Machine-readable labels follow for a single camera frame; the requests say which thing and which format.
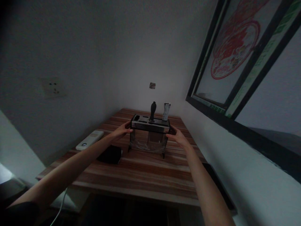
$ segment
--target stainless steel knife block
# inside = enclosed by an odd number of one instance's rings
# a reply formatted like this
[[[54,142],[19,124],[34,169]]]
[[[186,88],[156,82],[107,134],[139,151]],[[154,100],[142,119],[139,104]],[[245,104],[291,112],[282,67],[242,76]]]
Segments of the stainless steel knife block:
[[[130,149],[159,153],[165,157],[165,147],[170,131],[169,120],[159,118],[150,120],[149,116],[134,115],[130,123],[133,132],[130,134]]]

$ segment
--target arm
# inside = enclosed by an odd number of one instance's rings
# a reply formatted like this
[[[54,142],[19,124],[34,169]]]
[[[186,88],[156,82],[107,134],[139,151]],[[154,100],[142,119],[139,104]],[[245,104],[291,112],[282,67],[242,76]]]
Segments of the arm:
[[[174,126],[172,127],[176,131],[176,135],[167,134],[166,136],[175,139],[179,146],[185,150],[205,225],[235,225],[224,198],[204,168],[193,147],[180,130]]]
[[[130,122],[121,125],[111,134],[66,160],[10,206],[34,202],[39,206],[40,211],[45,210],[113,141],[132,132],[131,129],[127,129],[129,124]]]

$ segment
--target black device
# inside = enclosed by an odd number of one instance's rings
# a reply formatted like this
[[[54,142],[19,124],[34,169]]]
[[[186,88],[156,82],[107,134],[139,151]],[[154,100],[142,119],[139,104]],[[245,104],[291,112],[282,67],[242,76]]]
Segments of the black device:
[[[236,207],[234,206],[234,204],[233,204],[232,200],[230,199],[228,193],[224,189],[221,181],[217,177],[217,175],[216,175],[214,169],[212,168],[212,166],[210,164],[208,164],[208,163],[203,163],[203,166],[205,167],[205,169],[209,173],[210,177],[212,178],[213,182],[217,186],[218,190],[222,194],[222,196],[224,198],[224,201],[225,201],[228,209],[231,211],[232,215],[236,215],[237,214]]]
[[[122,149],[117,146],[110,145],[97,160],[109,164],[118,164],[122,156]]]

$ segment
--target black wallet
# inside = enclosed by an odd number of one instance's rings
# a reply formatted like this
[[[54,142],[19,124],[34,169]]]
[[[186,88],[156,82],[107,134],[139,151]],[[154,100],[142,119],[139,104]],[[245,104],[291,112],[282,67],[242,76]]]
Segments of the black wallet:
[[[98,156],[97,160],[104,163],[118,164],[121,156],[122,149],[110,145],[100,156]]]

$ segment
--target black object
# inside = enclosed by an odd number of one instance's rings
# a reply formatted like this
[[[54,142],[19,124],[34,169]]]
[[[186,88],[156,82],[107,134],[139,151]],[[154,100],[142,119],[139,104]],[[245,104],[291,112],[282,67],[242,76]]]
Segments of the black object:
[[[96,195],[81,225],[167,226],[167,207],[149,202]]]
[[[34,225],[39,216],[34,202],[23,202],[0,211],[1,225]]]
[[[122,150],[120,147],[110,145],[97,160],[109,164],[118,164],[122,156]]]
[[[152,104],[151,104],[151,110],[150,110],[150,121],[154,121],[154,115],[155,115],[155,111],[156,111],[156,108],[157,108],[157,105],[156,105],[156,102],[153,102]]]
[[[219,178],[217,177],[212,166],[208,163],[203,163],[203,166],[205,167],[205,169],[209,173],[210,177],[212,178],[213,182],[215,183],[215,185],[219,189],[220,193],[222,194],[228,209],[231,211],[231,213],[233,215],[236,215],[237,214],[236,208],[235,208],[233,202],[231,201],[230,197],[228,196],[227,192],[225,191],[222,183],[220,182]]]
[[[21,197],[28,188],[16,178],[0,184],[0,212]]]

